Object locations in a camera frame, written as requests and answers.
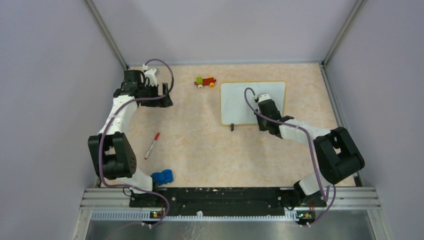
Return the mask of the white whiteboard yellow edge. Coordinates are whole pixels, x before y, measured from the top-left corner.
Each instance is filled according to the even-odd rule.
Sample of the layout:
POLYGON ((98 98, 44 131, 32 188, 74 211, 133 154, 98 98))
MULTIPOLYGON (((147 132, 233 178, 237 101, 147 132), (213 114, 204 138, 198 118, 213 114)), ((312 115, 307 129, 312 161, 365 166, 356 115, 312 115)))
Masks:
POLYGON ((282 113, 286 86, 284 81, 223 82, 220 85, 221 123, 225 126, 257 123, 254 112, 248 107, 245 100, 246 88, 253 89, 257 95, 268 94, 282 113))

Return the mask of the red white marker pen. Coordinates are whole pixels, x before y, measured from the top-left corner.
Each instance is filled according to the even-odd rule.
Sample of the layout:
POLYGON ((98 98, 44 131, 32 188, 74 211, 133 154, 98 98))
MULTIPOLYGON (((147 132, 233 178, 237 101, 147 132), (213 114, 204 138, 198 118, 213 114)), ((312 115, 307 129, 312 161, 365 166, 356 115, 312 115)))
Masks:
POLYGON ((161 134, 160 132, 157 132, 157 133, 156 133, 156 135, 155 135, 155 137, 154 137, 154 139, 153 139, 153 141, 152 141, 152 143, 151 143, 151 145, 150 145, 149 149, 147 150, 147 152, 146 152, 146 154, 145 154, 145 156, 144 156, 144 159, 145 159, 145 160, 147 160, 147 159, 148 159, 148 157, 149 157, 149 155, 150 155, 151 151, 152 151, 152 150, 153 150, 153 148, 154 148, 155 143, 157 142, 158 138, 160 137, 160 134, 161 134))

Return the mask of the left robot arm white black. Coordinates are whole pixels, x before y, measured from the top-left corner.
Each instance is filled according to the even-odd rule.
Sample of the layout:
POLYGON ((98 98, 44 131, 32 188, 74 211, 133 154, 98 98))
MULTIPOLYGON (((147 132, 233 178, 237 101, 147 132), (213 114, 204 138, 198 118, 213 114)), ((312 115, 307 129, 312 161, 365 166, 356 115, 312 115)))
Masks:
POLYGON ((137 166, 137 157, 126 136, 138 107, 167 108, 173 105, 167 83, 158 84, 156 68, 130 69, 113 93, 112 108, 104 126, 88 138, 87 144, 95 173, 103 183, 117 180, 123 187, 141 194, 149 207, 160 202, 154 180, 137 166))

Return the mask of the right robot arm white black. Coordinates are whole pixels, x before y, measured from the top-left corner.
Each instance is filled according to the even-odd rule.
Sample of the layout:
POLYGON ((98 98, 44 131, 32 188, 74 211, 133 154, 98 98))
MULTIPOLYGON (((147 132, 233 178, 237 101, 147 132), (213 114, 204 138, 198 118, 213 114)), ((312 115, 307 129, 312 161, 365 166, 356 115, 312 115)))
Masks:
POLYGON ((260 131, 309 148, 314 170, 294 184, 293 200, 297 205, 307 206, 315 193, 338 184, 365 167, 365 160, 346 128, 320 128, 291 116, 282 116, 267 94, 261 95, 255 102, 260 131))

